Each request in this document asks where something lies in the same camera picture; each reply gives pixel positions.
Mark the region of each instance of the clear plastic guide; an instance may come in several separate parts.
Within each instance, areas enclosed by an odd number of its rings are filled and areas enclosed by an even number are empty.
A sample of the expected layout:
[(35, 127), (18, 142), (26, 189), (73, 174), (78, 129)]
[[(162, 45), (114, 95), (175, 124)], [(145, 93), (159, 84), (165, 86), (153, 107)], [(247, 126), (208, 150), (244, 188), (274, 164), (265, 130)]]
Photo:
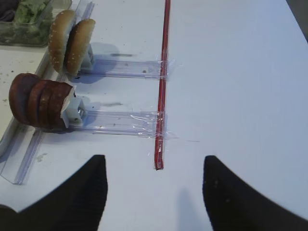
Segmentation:
[[(77, 21), (89, 18), (93, 7), (92, 2), (81, 0), (76, 8)], [(166, 79), (166, 76), (160, 76), (162, 65), (167, 65), (167, 63), (105, 60), (95, 56), (93, 68), (81, 70), (75, 78), (87, 76)], [(36, 74), (60, 82), (68, 78), (66, 75), (58, 75), (53, 70), (49, 64), (48, 54), (45, 54)], [(157, 135), (162, 135), (156, 134), (158, 116), (158, 112), (87, 111), (83, 124), (70, 124), (68, 131), (155, 138)], [(0, 158), (0, 175), (13, 184), (23, 184), (46, 132), (31, 126), (19, 125), (6, 152)]]

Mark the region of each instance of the hamburger bun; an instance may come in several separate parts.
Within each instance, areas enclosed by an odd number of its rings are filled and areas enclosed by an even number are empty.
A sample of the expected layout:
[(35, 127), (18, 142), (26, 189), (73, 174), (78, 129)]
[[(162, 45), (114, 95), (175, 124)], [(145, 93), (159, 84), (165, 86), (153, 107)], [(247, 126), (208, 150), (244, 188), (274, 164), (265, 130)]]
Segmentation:
[(66, 45), (73, 26), (76, 23), (76, 13), (72, 10), (60, 12), (51, 25), (48, 51), (54, 70), (63, 72)]
[(64, 61), (68, 74), (72, 76), (78, 74), (84, 56), (88, 55), (88, 47), (94, 27), (95, 21), (93, 19), (84, 19), (73, 27), (68, 39)]

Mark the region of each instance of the sesame seed bun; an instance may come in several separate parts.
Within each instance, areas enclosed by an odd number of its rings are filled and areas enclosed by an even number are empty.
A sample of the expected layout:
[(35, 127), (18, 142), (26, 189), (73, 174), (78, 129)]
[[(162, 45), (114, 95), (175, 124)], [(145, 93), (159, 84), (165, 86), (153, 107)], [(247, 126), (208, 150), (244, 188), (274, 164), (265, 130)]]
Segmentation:
[(93, 19), (84, 19), (77, 23), (71, 31), (64, 65), (72, 76), (76, 76), (80, 70), (84, 55), (88, 52), (94, 27), (95, 21)]
[(76, 14), (72, 10), (60, 12), (51, 25), (48, 51), (50, 62), (58, 73), (63, 71), (66, 45), (73, 26), (76, 23)]

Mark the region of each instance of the white table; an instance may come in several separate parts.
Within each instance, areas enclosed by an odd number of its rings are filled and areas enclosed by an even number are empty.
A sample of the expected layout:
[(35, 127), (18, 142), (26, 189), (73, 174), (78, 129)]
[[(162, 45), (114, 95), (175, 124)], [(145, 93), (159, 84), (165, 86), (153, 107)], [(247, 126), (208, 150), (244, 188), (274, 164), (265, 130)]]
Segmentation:
[[(164, 0), (96, 2), (93, 49), (159, 57)], [(0, 179), (0, 203), (21, 210), (104, 154), (109, 190), (100, 230), (211, 230), (202, 178), (204, 157), (215, 154), (308, 218), (308, 47), (287, 3), (173, 0), (171, 9), (169, 54), (180, 66), (167, 84), (167, 126), (178, 139), (166, 142), (165, 169), (153, 168), (151, 139), (48, 135), (27, 185)], [(158, 82), (105, 81), (103, 100), (123, 104), (113, 110), (155, 110)]]

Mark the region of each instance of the red rod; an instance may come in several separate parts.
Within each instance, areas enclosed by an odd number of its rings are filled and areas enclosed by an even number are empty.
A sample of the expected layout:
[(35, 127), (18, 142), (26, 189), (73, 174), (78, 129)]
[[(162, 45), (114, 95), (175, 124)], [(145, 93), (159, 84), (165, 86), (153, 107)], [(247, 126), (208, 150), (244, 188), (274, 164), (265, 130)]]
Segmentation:
[[(166, 0), (165, 3), (165, 18), (163, 30), (162, 43), (162, 66), (160, 71), (161, 77), (167, 76), (167, 62), (168, 62), (168, 38), (169, 38), (169, 21), (170, 21), (170, 2)], [(160, 170), (164, 168), (164, 132), (165, 132), (165, 104), (166, 104), (166, 79), (159, 80), (159, 95), (158, 95), (158, 116), (156, 125), (155, 138), (155, 169)]]

